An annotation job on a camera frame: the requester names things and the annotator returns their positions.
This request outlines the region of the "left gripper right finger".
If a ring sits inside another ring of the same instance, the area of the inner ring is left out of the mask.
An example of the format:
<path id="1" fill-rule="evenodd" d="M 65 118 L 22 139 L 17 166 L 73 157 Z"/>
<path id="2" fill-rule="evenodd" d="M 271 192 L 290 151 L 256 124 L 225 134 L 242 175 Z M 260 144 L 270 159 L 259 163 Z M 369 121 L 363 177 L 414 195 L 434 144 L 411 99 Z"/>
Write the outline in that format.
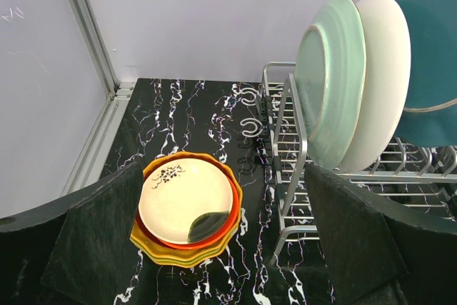
<path id="1" fill-rule="evenodd" d="M 311 210 L 338 304 L 455 304 L 456 223 L 311 164 Z"/>

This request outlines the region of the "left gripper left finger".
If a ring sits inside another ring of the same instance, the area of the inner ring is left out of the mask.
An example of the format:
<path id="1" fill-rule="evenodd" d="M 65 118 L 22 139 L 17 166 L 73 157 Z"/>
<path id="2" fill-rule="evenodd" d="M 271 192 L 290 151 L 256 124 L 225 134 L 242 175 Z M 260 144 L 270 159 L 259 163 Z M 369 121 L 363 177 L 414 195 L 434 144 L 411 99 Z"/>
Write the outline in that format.
<path id="1" fill-rule="evenodd" d="M 1 219 L 2 304 L 112 304 L 144 174 L 96 183 Z"/>

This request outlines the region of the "light green flower plate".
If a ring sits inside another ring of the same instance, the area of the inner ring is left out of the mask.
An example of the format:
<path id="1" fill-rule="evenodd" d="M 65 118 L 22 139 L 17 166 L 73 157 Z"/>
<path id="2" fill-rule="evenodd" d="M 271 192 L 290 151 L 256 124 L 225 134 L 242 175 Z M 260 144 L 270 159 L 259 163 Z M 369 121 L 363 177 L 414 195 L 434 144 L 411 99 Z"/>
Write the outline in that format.
<path id="1" fill-rule="evenodd" d="M 294 71 L 308 156 L 325 169 L 343 160 L 356 130 L 366 43 L 353 0 L 328 0 L 305 31 Z"/>

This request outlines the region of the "white plate teal rim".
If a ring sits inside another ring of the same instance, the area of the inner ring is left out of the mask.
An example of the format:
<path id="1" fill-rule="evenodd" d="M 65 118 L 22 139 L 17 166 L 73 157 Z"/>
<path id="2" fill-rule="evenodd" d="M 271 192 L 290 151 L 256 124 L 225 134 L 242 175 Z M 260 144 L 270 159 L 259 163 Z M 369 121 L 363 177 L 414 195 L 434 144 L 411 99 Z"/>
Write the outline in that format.
<path id="1" fill-rule="evenodd" d="M 395 0 L 360 0 L 366 41 L 366 77 L 358 123 L 339 164 L 362 171 L 377 160 L 395 133 L 406 103 L 411 73 L 411 39 Z"/>

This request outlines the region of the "dark teal plate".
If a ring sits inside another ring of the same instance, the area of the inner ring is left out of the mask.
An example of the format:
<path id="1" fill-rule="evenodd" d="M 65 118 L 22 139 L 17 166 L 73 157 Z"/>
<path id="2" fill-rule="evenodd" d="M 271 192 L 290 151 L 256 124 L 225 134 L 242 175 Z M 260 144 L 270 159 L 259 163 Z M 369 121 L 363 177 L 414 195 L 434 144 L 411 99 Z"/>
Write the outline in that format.
<path id="1" fill-rule="evenodd" d="M 456 0 L 396 0 L 411 39 L 411 76 L 396 135 L 421 147 L 456 145 Z"/>

